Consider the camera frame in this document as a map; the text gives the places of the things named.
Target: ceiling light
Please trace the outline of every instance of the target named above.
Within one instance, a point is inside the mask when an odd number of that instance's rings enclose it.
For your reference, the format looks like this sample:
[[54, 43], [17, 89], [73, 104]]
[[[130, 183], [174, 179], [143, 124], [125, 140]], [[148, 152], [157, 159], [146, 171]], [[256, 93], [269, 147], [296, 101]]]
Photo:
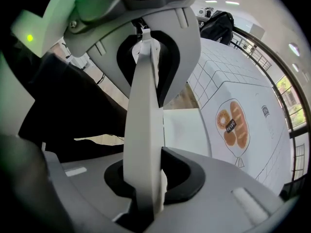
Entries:
[[226, 1], [226, 3], [228, 3], [228, 4], [234, 4], [234, 5], [240, 5], [238, 2], [230, 2], [230, 1]]
[[293, 68], [295, 69], [296, 72], [299, 72], [299, 68], [298, 68], [297, 64], [294, 63], [294, 64], [292, 64], [292, 66], [293, 66]]
[[300, 56], [300, 51], [296, 43], [290, 43], [288, 44], [288, 46], [294, 52], [294, 54], [296, 54], [297, 56]]

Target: bread illustration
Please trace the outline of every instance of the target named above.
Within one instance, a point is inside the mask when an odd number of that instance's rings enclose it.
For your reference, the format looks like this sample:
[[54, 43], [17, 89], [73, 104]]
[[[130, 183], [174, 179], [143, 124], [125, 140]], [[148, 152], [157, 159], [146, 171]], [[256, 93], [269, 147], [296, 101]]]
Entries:
[[225, 131], [224, 139], [225, 139], [225, 142], [227, 143], [227, 145], [233, 146], [235, 144], [235, 141], [236, 141], [237, 138], [236, 138], [236, 136], [235, 136], [233, 131], [231, 131], [230, 133]]
[[243, 110], [237, 102], [232, 101], [230, 103], [230, 111], [232, 118], [237, 124], [234, 128], [234, 133], [236, 135], [238, 145], [241, 149], [244, 149], [248, 138], [248, 128]]
[[227, 110], [222, 110], [217, 115], [217, 125], [220, 129], [224, 130], [230, 122], [230, 115]]

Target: window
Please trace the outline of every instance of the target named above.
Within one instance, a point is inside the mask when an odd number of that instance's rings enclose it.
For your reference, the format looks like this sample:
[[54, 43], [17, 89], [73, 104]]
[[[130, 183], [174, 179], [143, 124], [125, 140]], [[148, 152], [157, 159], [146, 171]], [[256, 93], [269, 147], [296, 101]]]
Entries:
[[298, 95], [296, 94], [294, 88], [292, 88], [292, 84], [288, 78], [284, 76], [279, 82], [277, 82], [276, 86], [284, 99], [290, 114], [293, 128], [306, 122], [305, 114], [301, 107]]

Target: black cloth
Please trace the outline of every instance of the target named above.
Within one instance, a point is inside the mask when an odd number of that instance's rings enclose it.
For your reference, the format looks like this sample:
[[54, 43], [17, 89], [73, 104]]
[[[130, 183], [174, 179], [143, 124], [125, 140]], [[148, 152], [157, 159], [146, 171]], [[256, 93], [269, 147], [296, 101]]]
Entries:
[[38, 58], [12, 39], [3, 51], [4, 56], [35, 99], [19, 136], [39, 147], [45, 142], [46, 150], [55, 152], [60, 162], [122, 152], [123, 145], [106, 146], [74, 139], [102, 134], [124, 137], [126, 110], [81, 69], [53, 53]]
[[217, 41], [219, 38], [222, 38], [220, 43], [229, 45], [233, 38], [233, 27], [233, 16], [228, 12], [217, 10], [203, 25], [200, 30], [200, 35], [202, 38], [213, 41]]

